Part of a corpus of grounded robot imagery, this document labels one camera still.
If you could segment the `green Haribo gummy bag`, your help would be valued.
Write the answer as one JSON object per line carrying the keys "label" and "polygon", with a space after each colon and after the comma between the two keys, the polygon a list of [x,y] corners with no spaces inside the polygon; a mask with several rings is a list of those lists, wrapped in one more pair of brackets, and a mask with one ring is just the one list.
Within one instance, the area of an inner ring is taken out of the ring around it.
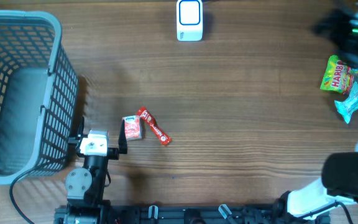
{"label": "green Haribo gummy bag", "polygon": [[354,82],[358,82],[358,68],[345,64],[337,55],[330,56],[320,89],[348,95]]}

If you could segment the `teal white snack pouch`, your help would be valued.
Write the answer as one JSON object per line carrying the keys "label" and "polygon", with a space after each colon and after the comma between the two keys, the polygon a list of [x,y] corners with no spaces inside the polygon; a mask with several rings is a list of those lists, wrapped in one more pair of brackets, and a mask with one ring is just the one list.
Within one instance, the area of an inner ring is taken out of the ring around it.
{"label": "teal white snack pouch", "polygon": [[358,110],[358,83],[353,83],[349,96],[344,101],[335,101],[334,104],[345,123],[349,124],[352,114]]}

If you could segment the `small red white box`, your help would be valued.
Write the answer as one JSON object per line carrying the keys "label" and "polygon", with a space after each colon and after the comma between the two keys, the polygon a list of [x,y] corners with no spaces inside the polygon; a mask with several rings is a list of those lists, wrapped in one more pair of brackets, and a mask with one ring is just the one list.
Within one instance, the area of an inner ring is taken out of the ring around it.
{"label": "small red white box", "polygon": [[138,115],[125,116],[122,120],[124,122],[124,133],[128,141],[142,139],[142,125]]}

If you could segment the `red candy bar wrapper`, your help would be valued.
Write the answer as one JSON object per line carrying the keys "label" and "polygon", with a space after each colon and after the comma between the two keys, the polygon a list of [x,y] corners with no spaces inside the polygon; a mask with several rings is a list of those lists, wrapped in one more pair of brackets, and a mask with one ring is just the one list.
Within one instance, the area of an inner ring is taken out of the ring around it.
{"label": "red candy bar wrapper", "polygon": [[150,129],[153,131],[162,145],[166,146],[172,141],[171,137],[164,133],[161,128],[159,128],[155,118],[150,114],[146,107],[142,106],[137,111],[137,115],[140,117],[140,119],[149,125]]}

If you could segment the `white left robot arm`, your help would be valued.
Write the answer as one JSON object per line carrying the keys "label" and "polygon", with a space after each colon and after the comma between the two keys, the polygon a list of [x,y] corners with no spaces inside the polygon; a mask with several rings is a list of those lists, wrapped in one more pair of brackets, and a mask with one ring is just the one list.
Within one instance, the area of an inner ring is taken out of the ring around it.
{"label": "white left robot arm", "polygon": [[84,159],[83,166],[73,169],[66,177],[67,206],[56,209],[55,223],[108,223],[111,202],[103,199],[104,189],[111,181],[108,162],[127,154],[125,124],[121,122],[118,147],[109,147],[107,131],[83,134],[85,119],[81,119],[76,136],[68,138],[77,156]]}

